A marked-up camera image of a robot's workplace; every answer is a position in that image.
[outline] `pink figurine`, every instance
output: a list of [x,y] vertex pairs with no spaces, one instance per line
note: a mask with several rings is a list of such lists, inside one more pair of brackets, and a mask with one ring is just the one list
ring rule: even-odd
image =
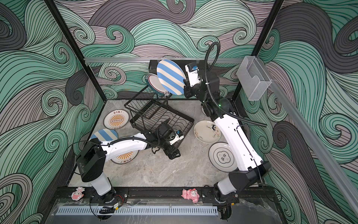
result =
[[71,194],[72,200],[78,201],[79,199],[81,199],[84,196],[82,192],[84,192],[83,187],[76,188],[76,191]]
[[189,190],[183,189],[182,197],[184,199],[193,200],[194,203],[197,203],[200,196],[198,194],[198,191],[194,188]]

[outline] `blue and white striped plate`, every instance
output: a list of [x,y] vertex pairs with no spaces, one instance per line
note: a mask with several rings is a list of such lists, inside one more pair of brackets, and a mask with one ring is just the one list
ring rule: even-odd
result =
[[160,83],[172,94],[184,94],[185,75],[182,69],[171,60],[161,60],[157,66],[157,75]]
[[118,139],[118,134],[115,130],[109,130],[107,128],[104,128],[94,133],[90,139],[92,138],[98,138],[98,140],[100,140],[101,142],[113,141]]

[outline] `wallpaper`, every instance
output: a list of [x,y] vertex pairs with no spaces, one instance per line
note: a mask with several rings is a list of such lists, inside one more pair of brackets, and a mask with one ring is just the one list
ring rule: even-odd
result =
[[[219,57],[250,55],[274,0],[55,0],[85,57]],[[288,4],[299,2],[291,0]],[[145,87],[148,63],[93,63],[109,99]],[[231,97],[239,65],[217,64],[222,96]],[[185,98],[184,95],[172,98]]]
[[102,105],[44,1],[0,1],[0,223],[41,221]]
[[[358,186],[358,1],[284,5],[259,57],[342,169]],[[288,223],[358,223],[332,178],[270,89],[260,101],[240,92],[241,114],[269,124],[246,127],[271,162]]]

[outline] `dish rack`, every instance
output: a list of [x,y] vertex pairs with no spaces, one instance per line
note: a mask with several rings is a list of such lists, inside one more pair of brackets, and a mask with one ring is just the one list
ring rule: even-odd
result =
[[[168,99],[170,97],[171,94],[169,96],[160,96],[151,91],[151,88],[148,86],[143,88],[124,104],[125,108],[130,111],[132,117],[130,123],[132,127],[139,131],[155,131],[162,122],[170,119],[168,125],[172,127],[175,132],[181,130],[185,138],[194,124],[194,119],[170,107],[168,105]],[[184,138],[175,142],[167,149],[164,149],[165,154],[170,159],[180,156],[178,148]]]

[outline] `dish rack tray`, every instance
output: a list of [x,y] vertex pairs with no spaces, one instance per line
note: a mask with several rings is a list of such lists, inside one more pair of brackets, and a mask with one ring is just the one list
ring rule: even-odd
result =
[[145,119],[151,119],[171,96],[172,94],[167,96],[159,95],[147,85],[126,102],[124,107],[135,115],[140,115]]
[[[194,119],[173,109],[168,105],[166,101],[165,104],[157,101],[156,99],[149,100],[146,105],[144,105],[138,113],[134,113],[130,110],[132,119],[130,123],[133,128],[143,131],[143,130],[151,130],[155,131],[159,124],[164,122],[167,119],[170,119],[168,125],[173,128],[176,132],[181,130],[183,132],[184,138],[182,140],[177,141],[173,144],[175,149],[177,150],[182,141],[185,139],[185,136],[190,131],[194,124]],[[151,114],[150,119],[143,116],[143,114]]]

